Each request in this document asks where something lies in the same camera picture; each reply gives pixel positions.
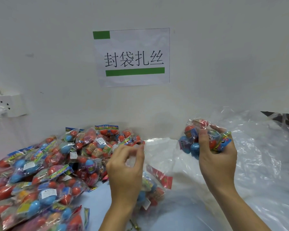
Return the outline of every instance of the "fingernail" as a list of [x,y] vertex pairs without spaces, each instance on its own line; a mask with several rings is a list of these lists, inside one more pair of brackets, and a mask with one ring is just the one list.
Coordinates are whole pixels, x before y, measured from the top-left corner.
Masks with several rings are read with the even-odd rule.
[[208,134],[208,132],[206,129],[200,129],[199,130],[199,135],[207,135],[207,134]]

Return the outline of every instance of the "hand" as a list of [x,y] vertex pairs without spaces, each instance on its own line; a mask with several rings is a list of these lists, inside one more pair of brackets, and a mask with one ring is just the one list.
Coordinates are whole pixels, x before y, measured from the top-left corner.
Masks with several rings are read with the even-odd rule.
[[[226,130],[211,125],[212,129],[220,133]],[[213,154],[209,148],[207,130],[199,131],[199,165],[206,184],[213,195],[221,191],[235,190],[234,177],[237,162],[237,150],[233,140],[219,154]]]
[[[136,155],[134,167],[125,165],[130,155]],[[142,185],[142,171],[145,160],[144,146],[138,148],[121,145],[106,165],[111,190],[112,206],[119,205],[133,209]]]

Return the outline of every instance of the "white wall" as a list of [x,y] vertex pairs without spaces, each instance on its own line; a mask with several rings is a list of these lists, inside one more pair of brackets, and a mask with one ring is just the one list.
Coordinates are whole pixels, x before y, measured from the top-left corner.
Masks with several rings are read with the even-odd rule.
[[[169,85],[99,86],[92,31],[164,27]],[[0,86],[30,112],[0,125],[0,158],[65,126],[175,138],[222,105],[287,112],[289,0],[0,0]]]

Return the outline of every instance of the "sign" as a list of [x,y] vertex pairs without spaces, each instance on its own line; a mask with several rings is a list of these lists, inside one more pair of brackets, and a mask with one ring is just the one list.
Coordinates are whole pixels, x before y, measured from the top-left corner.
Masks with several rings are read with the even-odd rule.
[[170,82],[170,29],[94,31],[102,87]]

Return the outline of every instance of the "left hand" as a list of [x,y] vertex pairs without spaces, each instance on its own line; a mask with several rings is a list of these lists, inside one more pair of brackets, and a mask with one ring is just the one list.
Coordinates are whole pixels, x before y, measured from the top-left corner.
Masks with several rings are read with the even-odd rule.
[[[125,165],[130,155],[136,155],[134,167]],[[106,165],[111,190],[112,206],[128,206],[133,209],[142,186],[145,160],[144,146],[138,148],[121,145]]]

